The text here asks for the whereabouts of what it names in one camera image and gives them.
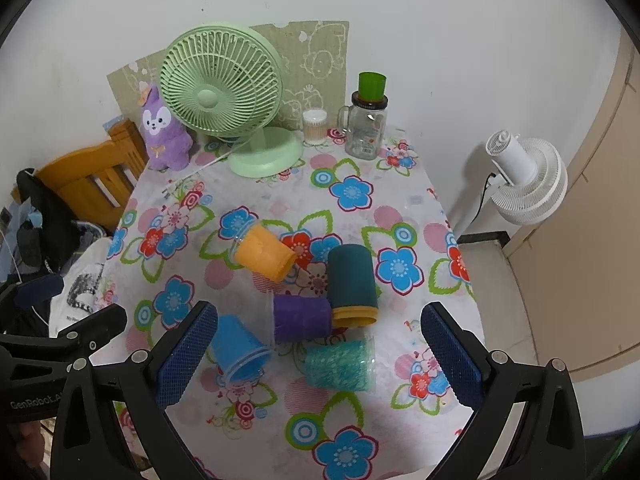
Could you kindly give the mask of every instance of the fan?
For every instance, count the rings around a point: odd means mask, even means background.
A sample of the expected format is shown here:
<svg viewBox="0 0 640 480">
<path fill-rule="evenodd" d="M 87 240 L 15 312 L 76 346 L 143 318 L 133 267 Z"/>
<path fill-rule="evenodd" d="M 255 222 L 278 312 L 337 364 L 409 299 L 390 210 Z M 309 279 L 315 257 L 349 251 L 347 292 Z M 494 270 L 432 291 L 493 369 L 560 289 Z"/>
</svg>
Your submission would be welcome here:
<svg viewBox="0 0 640 480">
<path fill-rule="evenodd" d="M 568 185 L 566 167 L 558 150 L 543 139 L 521 139 L 507 131 L 493 134 L 485 145 L 486 152 L 500 175 L 485 185 L 485 195 L 491 197 L 498 213 L 516 225 L 542 222 L 562 203 Z M 478 217 L 470 209 L 453 232 L 458 238 Z"/>
<path fill-rule="evenodd" d="M 265 128 L 280 107 L 282 58 L 266 38 L 228 23 L 194 28 L 167 49 L 159 89 L 171 112 L 197 132 L 237 139 L 231 170 L 261 178 L 300 158 L 302 142 L 284 128 Z"/>
</svg>

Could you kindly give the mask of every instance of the beige door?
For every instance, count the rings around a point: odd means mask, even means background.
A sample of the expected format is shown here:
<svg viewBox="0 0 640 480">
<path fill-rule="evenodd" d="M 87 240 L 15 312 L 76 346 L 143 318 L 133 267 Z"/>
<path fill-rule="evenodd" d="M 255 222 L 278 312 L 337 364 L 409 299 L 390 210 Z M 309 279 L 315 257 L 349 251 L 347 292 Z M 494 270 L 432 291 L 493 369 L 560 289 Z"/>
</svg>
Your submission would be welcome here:
<svg viewBox="0 0 640 480">
<path fill-rule="evenodd" d="M 541 364 L 569 370 L 640 344 L 640 63 L 558 211 L 511 256 Z"/>
</svg>

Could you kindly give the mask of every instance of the wooden chair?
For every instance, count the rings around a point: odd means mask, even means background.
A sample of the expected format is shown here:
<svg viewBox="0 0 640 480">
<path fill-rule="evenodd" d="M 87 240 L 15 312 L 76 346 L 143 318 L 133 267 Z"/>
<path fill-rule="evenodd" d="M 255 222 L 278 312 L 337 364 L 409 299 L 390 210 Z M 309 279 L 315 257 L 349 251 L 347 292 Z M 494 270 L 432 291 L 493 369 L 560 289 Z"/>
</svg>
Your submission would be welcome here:
<svg viewBox="0 0 640 480">
<path fill-rule="evenodd" d="M 36 172 L 36 176 L 64 200 L 79 220 L 100 224 L 113 231 L 124 213 L 133 192 L 124 168 L 138 179 L 145 169 L 148 156 L 136 125 L 130 120 L 114 124 L 110 140 L 98 146 L 83 148 L 57 158 Z M 100 186 L 113 196 L 117 205 Z M 20 202 L 17 188 L 12 191 Z"/>
</svg>

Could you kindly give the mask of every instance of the tablecloth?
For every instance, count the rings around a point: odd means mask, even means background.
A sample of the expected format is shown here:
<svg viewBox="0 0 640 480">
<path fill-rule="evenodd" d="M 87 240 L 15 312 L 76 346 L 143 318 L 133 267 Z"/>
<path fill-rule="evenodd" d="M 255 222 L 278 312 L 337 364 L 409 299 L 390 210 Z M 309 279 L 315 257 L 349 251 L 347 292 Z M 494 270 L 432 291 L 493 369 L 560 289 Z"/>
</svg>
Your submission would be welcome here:
<svg viewBox="0 0 640 480">
<path fill-rule="evenodd" d="M 218 140 L 201 145 L 181 172 L 145 170 L 114 233 L 98 306 L 126 308 L 125 332 L 92 359 L 124 360 L 149 349 L 198 300 L 235 313 L 260 332 L 266 291 L 320 296 L 326 260 L 343 243 L 370 250 L 380 314 L 366 329 L 337 329 L 321 340 L 280 345 L 259 380 L 229 383 L 207 351 L 168 416 L 204 471 L 227 480 L 374 480 L 440 461 L 471 410 L 460 405 L 420 332 L 420 313 L 441 301 L 482 340 L 469 276 L 446 215 L 403 131 L 392 130 L 379 157 L 347 156 L 344 136 L 329 130 L 305 145 L 289 170 L 258 180 L 218 162 Z M 298 255 L 282 283 L 234 264 L 232 239 L 259 218 Z M 393 251 L 394 264 L 381 253 Z M 306 349 L 373 335 L 376 389 L 353 393 L 309 387 Z M 124 405 L 127 440 L 143 453 Z"/>
</svg>

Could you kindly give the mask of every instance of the fan base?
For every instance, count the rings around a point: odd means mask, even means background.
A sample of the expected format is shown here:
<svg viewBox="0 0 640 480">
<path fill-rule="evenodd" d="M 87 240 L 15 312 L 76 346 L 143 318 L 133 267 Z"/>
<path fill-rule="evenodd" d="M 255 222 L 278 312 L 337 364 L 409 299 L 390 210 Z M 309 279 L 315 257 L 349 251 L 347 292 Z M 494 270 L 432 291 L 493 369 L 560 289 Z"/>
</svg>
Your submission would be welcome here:
<svg viewBox="0 0 640 480">
<path fill-rule="evenodd" d="M 252 139 L 228 157 L 231 171 L 240 176 L 262 178 L 275 175 L 288 170 L 302 155 L 302 141 L 294 132 L 269 127 L 264 129 L 264 134 L 257 132 L 255 135 L 264 135 L 263 148 L 256 150 L 254 146 L 257 143 Z"/>
</svg>

